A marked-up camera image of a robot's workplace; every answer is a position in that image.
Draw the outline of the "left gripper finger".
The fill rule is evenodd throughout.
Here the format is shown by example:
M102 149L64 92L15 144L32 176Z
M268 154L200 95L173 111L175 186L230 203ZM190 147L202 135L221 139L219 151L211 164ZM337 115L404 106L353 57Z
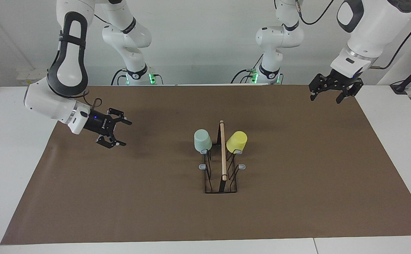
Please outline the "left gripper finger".
M322 74L317 74L309 84L310 100L314 101L317 95L321 92L328 91L328 77Z
M354 97L359 92L359 90L363 87L364 83L353 83L351 87L344 88L339 96L336 98L336 103L341 103L347 97Z

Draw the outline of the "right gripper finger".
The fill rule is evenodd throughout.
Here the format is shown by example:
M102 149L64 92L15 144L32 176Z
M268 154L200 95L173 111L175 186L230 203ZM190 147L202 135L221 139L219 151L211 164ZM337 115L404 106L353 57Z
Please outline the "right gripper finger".
M126 143L120 140L116 140L115 137L99 136L97 144L106 148L113 148L115 146L126 146Z
M129 126L132 125L132 122L129 121L129 120L125 117L123 111L117 110L117 109L115 109L115 108L109 108L109 109L108 109L108 114L109 114L109 115L115 115L115 116L117 116L117 118L114 118L114 119L112 118L112 122L114 122L114 123L123 122L123 123L126 124L126 125L129 125Z

